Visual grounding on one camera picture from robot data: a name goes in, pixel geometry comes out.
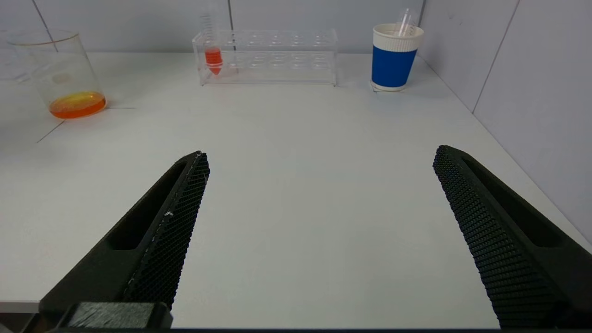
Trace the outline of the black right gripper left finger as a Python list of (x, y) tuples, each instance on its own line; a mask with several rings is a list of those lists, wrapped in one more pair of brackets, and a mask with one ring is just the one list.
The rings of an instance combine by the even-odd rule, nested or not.
[(180, 158), (39, 303), (52, 322), (80, 302), (171, 307), (210, 176), (206, 153)]

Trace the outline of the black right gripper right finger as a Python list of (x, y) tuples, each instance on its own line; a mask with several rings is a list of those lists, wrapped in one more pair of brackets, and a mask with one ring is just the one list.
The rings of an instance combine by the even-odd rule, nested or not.
[(591, 327), (589, 251), (462, 150), (433, 170), (500, 327)]

